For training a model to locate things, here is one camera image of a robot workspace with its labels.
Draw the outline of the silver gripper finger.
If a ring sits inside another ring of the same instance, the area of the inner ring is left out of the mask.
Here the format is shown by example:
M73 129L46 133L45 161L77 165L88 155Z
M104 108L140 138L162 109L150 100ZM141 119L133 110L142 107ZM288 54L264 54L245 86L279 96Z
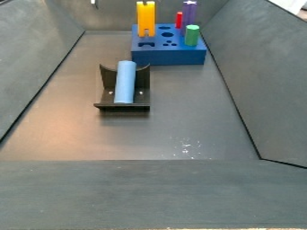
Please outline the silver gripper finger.
M98 0L89 0L90 4L98 8Z

